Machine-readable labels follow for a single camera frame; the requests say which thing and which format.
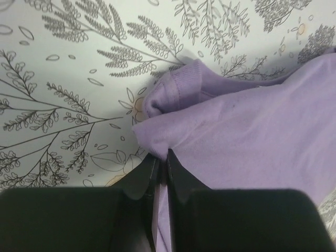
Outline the purple t shirt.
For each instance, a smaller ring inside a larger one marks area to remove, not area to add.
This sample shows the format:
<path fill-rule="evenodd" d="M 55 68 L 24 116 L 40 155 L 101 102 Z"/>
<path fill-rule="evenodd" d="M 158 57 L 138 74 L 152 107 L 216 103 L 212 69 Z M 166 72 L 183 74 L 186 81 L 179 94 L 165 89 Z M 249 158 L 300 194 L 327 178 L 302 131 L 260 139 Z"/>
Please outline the purple t shirt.
<path fill-rule="evenodd" d="M 335 189 L 335 48 L 272 80 L 222 77 L 195 60 L 143 100 L 140 147 L 213 189 Z"/>

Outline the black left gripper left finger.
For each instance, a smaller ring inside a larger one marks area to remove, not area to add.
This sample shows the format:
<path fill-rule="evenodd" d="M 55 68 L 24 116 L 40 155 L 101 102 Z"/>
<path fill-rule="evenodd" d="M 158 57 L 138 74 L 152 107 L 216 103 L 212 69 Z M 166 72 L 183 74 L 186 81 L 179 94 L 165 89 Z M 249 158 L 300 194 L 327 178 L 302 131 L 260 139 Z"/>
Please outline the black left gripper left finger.
<path fill-rule="evenodd" d="M 1 251 L 155 251 L 159 161 L 152 155 L 108 187 L 1 193 Z"/>

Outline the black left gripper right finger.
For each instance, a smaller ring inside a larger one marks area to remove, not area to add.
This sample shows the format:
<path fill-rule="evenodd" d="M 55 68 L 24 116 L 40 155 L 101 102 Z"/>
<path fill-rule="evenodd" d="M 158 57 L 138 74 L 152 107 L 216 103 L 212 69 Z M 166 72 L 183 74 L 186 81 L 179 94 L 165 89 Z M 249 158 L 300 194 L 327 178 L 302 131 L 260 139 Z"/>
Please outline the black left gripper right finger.
<path fill-rule="evenodd" d="M 213 190 L 167 160 L 173 251 L 329 251 L 311 199 L 297 190 Z"/>

